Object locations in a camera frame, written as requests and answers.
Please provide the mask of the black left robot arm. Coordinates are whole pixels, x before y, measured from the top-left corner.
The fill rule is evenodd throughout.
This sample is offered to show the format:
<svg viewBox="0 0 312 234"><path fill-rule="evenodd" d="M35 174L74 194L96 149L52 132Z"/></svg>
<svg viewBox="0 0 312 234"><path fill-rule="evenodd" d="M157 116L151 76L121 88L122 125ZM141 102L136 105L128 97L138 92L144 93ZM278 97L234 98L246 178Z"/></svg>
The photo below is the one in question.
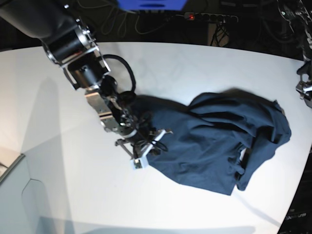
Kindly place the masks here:
<svg viewBox="0 0 312 234"><path fill-rule="evenodd" d="M289 23L299 41L304 65L298 69L299 75L306 74L312 79L312 2L310 0L279 0L278 10Z"/></svg>

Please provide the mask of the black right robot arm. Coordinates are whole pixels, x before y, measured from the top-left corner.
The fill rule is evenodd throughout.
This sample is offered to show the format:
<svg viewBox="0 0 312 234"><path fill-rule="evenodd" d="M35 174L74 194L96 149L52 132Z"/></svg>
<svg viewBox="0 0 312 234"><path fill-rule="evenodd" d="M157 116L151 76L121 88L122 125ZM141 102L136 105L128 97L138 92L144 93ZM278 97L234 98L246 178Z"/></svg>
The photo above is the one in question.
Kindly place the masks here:
<svg viewBox="0 0 312 234"><path fill-rule="evenodd" d="M132 159L158 155L168 148L161 143L164 129L151 126L150 114L137 117L132 110L136 79L120 56L102 54L86 24L54 0L3 0L0 16L25 35L39 39L50 61L59 66L74 89L84 89L88 104L97 112L104 129L120 135L117 146L129 143ZM126 68L131 89L119 93L110 75L108 59Z"/></svg>

